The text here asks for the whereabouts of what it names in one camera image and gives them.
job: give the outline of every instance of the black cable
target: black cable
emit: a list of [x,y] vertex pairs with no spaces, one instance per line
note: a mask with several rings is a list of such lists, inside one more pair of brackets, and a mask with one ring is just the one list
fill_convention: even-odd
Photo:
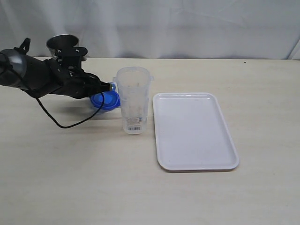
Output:
[[[21,77],[21,75],[19,75],[14,69],[12,69],[12,66],[10,66],[9,68],[6,68],[8,69],[9,71],[11,71],[12,73],[14,73],[21,81],[22,83],[24,84],[24,86],[28,89],[28,91],[30,92],[30,94],[32,94],[32,96],[34,96],[33,94],[33,90],[27,85],[27,83],[24,81],[24,79]],[[94,117],[103,107],[104,105],[104,94],[102,92],[100,92],[100,94],[102,95],[102,104],[101,106],[91,115],[89,116],[88,118],[85,118],[84,120],[78,122],[78,123],[75,123],[75,124],[72,124],[72,125],[69,125],[69,126],[63,126],[61,125],[47,110],[46,108],[44,107],[43,103],[41,102],[41,100],[39,100],[39,98],[35,97],[37,103],[40,105],[40,107],[43,109],[43,111],[47,114],[47,116],[50,117],[50,119],[53,120],[53,122],[60,128],[63,128],[63,129],[68,129],[68,128],[72,128],[72,127],[75,127],[79,124],[82,124],[84,123],[85,121],[88,121],[89,119],[91,119],[92,117]]]

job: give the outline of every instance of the table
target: table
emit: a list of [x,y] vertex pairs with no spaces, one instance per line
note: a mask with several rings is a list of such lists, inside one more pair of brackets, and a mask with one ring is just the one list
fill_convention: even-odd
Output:
[[[93,59],[111,81],[126,66],[154,76],[159,92],[210,92],[240,157],[231,172],[167,173],[148,129],[122,130],[119,109],[58,128],[37,102],[0,87],[0,224],[298,225],[300,62],[295,60]],[[62,124],[93,112],[88,99],[41,98]]]

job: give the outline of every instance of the white plastic tray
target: white plastic tray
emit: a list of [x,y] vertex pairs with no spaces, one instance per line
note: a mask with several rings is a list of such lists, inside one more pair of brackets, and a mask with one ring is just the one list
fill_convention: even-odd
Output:
[[153,97],[159,164],[169,171],[232,170],[239,158],[217,99],[209,93]]

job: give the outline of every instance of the white tabletop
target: white tabletop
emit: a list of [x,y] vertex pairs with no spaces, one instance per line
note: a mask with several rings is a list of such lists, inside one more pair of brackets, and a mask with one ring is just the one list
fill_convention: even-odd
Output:
[[[231,172],[167,173],[156,158],[153,110],[141,135],[119,109],[58,128],[24,92],[0,87],[0,224],[298,225],[300,62],[88,59],[111,81],[126,66],[159,92],[209,92],[220,103],[240,165]],[[87,117],[88,99],[48,95],[64,125]]]

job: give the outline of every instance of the barcode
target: barcode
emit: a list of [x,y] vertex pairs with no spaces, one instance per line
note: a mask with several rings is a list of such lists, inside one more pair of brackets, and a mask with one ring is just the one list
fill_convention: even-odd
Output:
[[128,127],[128,130],[140,130],[141,127]]

